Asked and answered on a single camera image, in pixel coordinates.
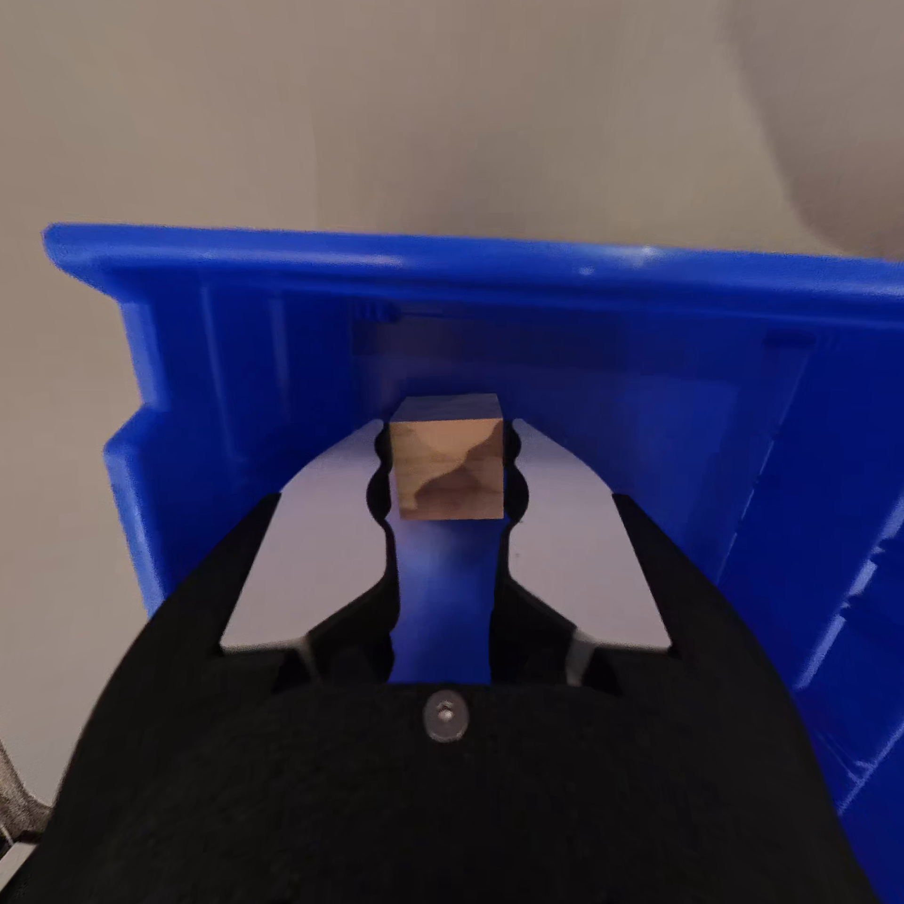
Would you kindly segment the blue plastic bin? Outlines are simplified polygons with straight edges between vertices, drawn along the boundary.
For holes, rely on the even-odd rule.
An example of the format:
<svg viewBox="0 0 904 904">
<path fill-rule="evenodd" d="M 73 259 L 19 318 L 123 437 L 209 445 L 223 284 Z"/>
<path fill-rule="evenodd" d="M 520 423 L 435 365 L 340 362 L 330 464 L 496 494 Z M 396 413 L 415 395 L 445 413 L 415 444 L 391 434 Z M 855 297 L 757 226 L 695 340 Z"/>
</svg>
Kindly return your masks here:
<svg viewBox="0 0 904 904">
<path fill-rule="evenodd" d="M 902 902 L 902 265 L 56 224 L 142 404 L 104 458 L 152 615 L 254 503 L 417 394 L 494 392 L 632 497 L 793 689 Z"/>
</svg>

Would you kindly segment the grey desk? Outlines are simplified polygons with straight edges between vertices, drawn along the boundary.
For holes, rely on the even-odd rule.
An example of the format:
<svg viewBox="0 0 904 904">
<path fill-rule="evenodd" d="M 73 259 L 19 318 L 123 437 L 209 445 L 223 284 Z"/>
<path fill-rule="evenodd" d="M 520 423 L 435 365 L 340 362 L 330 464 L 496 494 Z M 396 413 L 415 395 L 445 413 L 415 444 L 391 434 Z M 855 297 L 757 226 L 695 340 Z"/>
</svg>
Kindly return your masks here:
<svg viewBox="0 0 904 904">
<path fill-rule="evenodd" d="M 58 221 L 902 258 L 902 2 L 2 2 L 2 743 L 50 803 L 144 623 L 139 399 Z"/>
</svg>

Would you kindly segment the wooden block with blue stripe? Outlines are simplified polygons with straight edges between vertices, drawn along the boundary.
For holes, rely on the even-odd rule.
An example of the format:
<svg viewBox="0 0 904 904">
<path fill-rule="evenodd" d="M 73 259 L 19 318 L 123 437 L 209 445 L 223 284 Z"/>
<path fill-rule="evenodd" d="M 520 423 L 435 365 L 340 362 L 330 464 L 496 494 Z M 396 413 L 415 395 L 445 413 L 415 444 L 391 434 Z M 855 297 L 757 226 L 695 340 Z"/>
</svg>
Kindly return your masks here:
<svg viewBox="0 0 904 904">
<path fill-rule="evenodd" d="M 389 427 L 401 520 L 503 519 L 504 421 L 495 394 L 409 396 Z"/>
</svg>

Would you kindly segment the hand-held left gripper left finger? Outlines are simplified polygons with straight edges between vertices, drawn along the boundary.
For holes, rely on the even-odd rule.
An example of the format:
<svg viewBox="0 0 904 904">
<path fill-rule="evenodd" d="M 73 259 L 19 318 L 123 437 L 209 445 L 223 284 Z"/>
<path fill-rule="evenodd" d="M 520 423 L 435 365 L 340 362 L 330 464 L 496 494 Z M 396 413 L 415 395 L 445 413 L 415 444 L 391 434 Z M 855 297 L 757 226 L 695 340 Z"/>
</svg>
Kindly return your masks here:
<svg viewBox="0 0 904 904">
<path fill-rule="evenodd" d="M 385 683 L 400 616 L 381 420 L 331 446 L 282 488 L 220 638 L 226 654 L 283 650 L 317 680 Z"/>
</svg>

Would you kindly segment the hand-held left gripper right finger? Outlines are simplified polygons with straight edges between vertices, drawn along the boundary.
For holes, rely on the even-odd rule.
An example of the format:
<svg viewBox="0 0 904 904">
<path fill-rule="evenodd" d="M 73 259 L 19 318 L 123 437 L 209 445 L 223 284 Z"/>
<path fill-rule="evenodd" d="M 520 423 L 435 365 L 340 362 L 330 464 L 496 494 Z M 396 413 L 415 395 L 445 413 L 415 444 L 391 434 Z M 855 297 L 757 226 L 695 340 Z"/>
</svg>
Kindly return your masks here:
<svg viewBox="0 0 904 904">
<path fill-rule="evenodd" d="M 504 426 L 491 682 L 619 689 L 612 653 L 672 641 L 614 493 L 526 420 Z"/>
</svg>

